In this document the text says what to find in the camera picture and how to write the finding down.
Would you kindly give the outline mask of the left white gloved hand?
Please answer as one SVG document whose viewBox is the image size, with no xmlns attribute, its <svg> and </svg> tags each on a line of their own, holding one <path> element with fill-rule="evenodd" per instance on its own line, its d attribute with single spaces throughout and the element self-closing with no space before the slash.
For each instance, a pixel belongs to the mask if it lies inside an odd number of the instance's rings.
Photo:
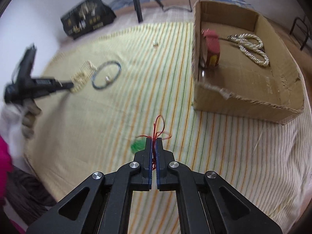
<svg viewBox="0 0 312 234">
<path fill-rule="evenodd" d="M 14 161 L 20 159 L 26 142 L 34 136 L 36 118 L 41 109 L 27 99 L 23 105 L 5 104 L 1 108 L 1 137 L 8 144 L 8 152 Z"/>
</svg>

